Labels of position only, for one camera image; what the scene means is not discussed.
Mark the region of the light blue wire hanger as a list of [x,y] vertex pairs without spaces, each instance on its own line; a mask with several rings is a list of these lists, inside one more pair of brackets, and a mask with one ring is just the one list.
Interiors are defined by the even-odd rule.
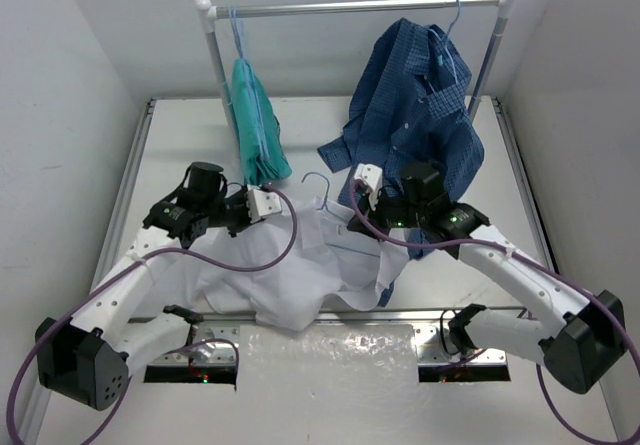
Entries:
[[[324,175],[324,174],[322,174],[320,172],[309,171],[309,172],[307,172],[307,173],[305,173],[303,175],[303,177],[301,179],[301,182],[304,183],[305,180],[310,176],[320,177],[325,182],[324,194],[320,198],[320,203],[319,203],[319,207],[317,207],[317,210],[318,211],[324,211],[326,214],[328,214],[328,215],[332,216],[333,218],[337,219],[338,221],[340,221],[341,225],[343,227],[346,227],[346,224],[348,223],[348,221],[345,218],[343,218],[342,216],[340,216],[339,214],[334,213],[328,206],[329,192],[330,192],[330,187],[331,187],[331,182],[330,182],[329,178],[326,175]],[[376,258],[379,257],[379,255],[375,254],[375,253],[371,253],[371,252],[366,251],[366,250],[360,250],[358,248],[347,247],[347,246],[340,245],[340,244],[327,243],[327,246],[331,247],[331,248],[334,248],[336,250],[355,253],[355,254],[358,254],[358,255],[364,255],[364,256],[376,257]]]

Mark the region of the white shirt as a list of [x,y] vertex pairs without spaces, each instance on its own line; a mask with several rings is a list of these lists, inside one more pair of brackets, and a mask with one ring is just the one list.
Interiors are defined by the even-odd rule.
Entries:
[[151,317],[167,305],[219,314],[252,312],[267,325],[301,331],[327,304],[369,311],[387,300],[409,261],[405,248],[347,228],[353,212],[335,202],[295,205],[231,237],[210,229],[194,252],[221,267],[175,254],[135,314]]

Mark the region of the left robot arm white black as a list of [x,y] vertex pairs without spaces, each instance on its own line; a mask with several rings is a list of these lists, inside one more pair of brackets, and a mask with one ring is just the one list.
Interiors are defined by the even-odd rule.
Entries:
[[128,322],[161,276],[208,229],[237,234],[258,219],[255,194],[248,186],[228,194],[222,167],[192,163],[181,183],[150,208],[129,253],[110,274],[114,282],[61,327],[56,328],[53,319],[38,327],[41,385],[102,411],[139,368],[184,345],[203,317],[177,303],[161,306],[139,332]]

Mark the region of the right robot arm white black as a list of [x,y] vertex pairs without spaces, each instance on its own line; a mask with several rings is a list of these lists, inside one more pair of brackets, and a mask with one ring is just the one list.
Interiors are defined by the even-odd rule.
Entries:
[[448,323],[458,353],[501,349],[545,367],[577,394],[587,393],[626,353],[624,309],[616,295],[570,285],[522,253],[486,215],[451,200],[431,163],[405,166],[401,182],[401,194],[391,196],[382,168],[358,165],[349,185],[356,213],[350,230],[391,242],[393,229],[418,229],[424,249],[444,250],[481,272],[533,315],[516,319],[468,305]]

